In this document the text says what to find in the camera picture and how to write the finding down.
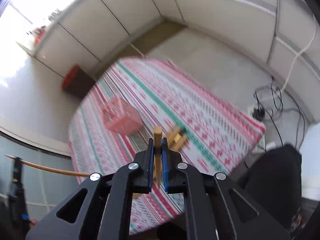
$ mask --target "blue gripper pad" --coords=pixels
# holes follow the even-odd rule
[[[168,173],[169,173],[169,165],[168,165],[168,143],[167,139],[162,139],[162,171],[163,171],[163,184],[164,184],[164,190],[167,192],[169,188],[169,180],[168,180]]]
[[[151,188],[152,188],[152,180],[153,180],[153,163],[154,163],[154,148],[153,148],[153,140],[152,140],[152,144],[151,144],[151,148],[149,149],[148,146],[148,150],[150,150],[150,158],[149,158],[149,173],[148,173],[148,188],[149,188],[149,192],[151,192]]]

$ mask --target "green stripe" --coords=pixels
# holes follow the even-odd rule
[[[90,135],[90,133],[89,133],[88,125],[87,125],[87,122],[86,122],[86,120],[85,120],[85,118],[84,118],[84,114],[83,114],[83,111],[82,111],[82,107],[79,106],[79,108],[80,108],[80,111],[81,111],[81,114],[82,114],[82,117],[83,117],[83,121],[84,121],[85,128],[86,128],[86,130],[87,130],[87,135],[88,135],[88,138],[89,138],[89,141],[90,141],[91,148],[92,148],[92,150],[93,150],[93,152],[94,152],[94,157],[96,158],[96,161],[97,161],[97,163],[98,163],[100,172],[101,172],[101,174],[103,175],[103,169],[102,169],[101,164],[100,164],[100,162],[99,162],[99,158],[98,158],[97,152],[96,152],[96,150],[95,150],[95,148],[94,148],[94,145],[93,145],[93,142],[92,142],[92,138],[91,138],[91,135]]]
[[[111,89],[108,87],[108,84],[102,78],[98,80],[98,84],[102,88],[102,90],[106,93],[107,98],[111,98],[114,96]]]
[[[124,72],[126,72],[139,86],[162,108],[162,110],[178,125],[181,129],[186,131],[189,139],[201,152],[202,156],[215,167],[216,171],[227,173],[221,164],[209,153],[209,151],[202,145],[202,143],[184,126],[183,122],[159,99],[139,78],[137,78],[129,69],[127,69],[119,60],[116,62]]]
[[[171,203],[176,207],[178,211],[180,211],[180,213],[184,212],[184,200],[181,193],[168,194],[168,197],[171,199]]]
[[[172,217],[172,215],[167,211],[167,209],[164,208],[164,205],[162,204],[162,202],[158,200],[158,196],[156,195],[156,193],[151,192],[151,196],[158,203],[158,207],[160,207],[163,210],[163,212],[167,214],[167,217]]]
[[[133,144],[133,146],[137,152],[144,151],[146,149],[146,144],[144,142],[143,142],[143,144],[141,144],[142,140],[139,141],[137,136],[138,135],[130,136],[130,137],[128,137],[128,139]]]
[[[132,232],[134,232],[134,233],[139,233],[140,231],[134,226],[134,224],[133,223],[131,223],[130,222],[130,229],[132,230]]]
[[[121,140],[121,138],[120,138],[120,135],[117,133],[117,134],[115,134],[115,136],[117,136],[117,137],[118,137],[119,142],[121,143],[122,148],[124,149],[125,153],[126,153],[126,154],[127,154],[127,156],[129,157],[129,159],[130,159],[130,160],[133,160],[133,158],[132,158],[131,154],[127,151],[127,147],[126,147],[126,145],[124,145],[124,143],[122,142],[122,140]]]

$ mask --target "red object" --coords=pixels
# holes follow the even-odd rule
[[[74,65],[62,82],[62,89],[80,98],[84,98],[95,81],[84,72],[78,65]]]
[[[78,65],[74,65],[69,72],[67,73],[67,75],[65,76],[63,82],[62,82],[62,89],[66,89],[68,87],[68,85],[72,82],[72,80],[75,78],[78,70],[80,69],[80,67]]]
[[[102,110],[104,126],[121,135],[131,135],[143,127],[137,109],[121,97],[114,97]]]
[[[35,45],[37,45],[41,41],[41,38],[44,34],[45,34],[45,30],[40,30],[40,32],[38,33],[37,37],[34,40]]]

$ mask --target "wooden block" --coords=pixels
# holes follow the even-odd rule
[[[156,184],[160,187],[161,182],[161,145],[162,145],[162,128],[156,126],[153,128],[153,147],[155,153],[155,172]]]
[[[137,199],[140,196],[140,193],[133,193],[132,198]]]
[[[170,150],[177,152],[183,146],[183,144],[188,140],[188,135],[184,134],[180,139],[170,148]]]
[[[167,142],[168,142],[168,147],[170,148],[170,146],[172,144],[174,144],[174,138],[177,136],[178,133],[181,132],[181,128],[178,127],[178,126],[175,126],[173,129],[172,129],[172,132],[170,132],[168,135],[167,135]]]
[[[153,146],[161,148],[162,145],[162,127],[156,126],[153,128]]]
[[[181,137],[182,137],[182,136],[178,133],[178,134],[175,136],[175,138],[173,139],[174,142],[177,143],[177,142],[180,140]]]

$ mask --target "wooden stick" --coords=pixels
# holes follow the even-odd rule
[[[174,138],[177,136],[178,133],[181,132],[181,128],[178,126],[175,126],[171,132],[167,134],[167,142],[168,142],[168,147],[170,148],[172,144],[174,144]]]
[[[137,199],[140,196],[141,193],[133,193],[132,199]]]
[[[4,154],[4,156],[15,160],[16,157],[13,157],[9,154]],[[54,173],[59,173],[59,174],[64,174],[64,175],[70,175],[70,176],[78,176],[78,177],[88,177],[90,176],[90,173],[82,173],[82,172],[75,172],[75,171],[66,171],[66,170],[59,170],[59,169],[54,169],[54,168],[50,168],[50,167],[46,167],[46,166],[41,166],[38,164],[34,164],[34,163],[30,163],[30,162],[26,162],[24,160],[21,160],[22,164],[28,165],[30,167],[34,167],[36,169],[40,169],[43,171],[50,171],[50,172],[54,172]]]
[[[156,184],[160,187],[161,182],[161,146],[162,146],[162,128],[156,126],[153,128],[153,147],[155,153]]]

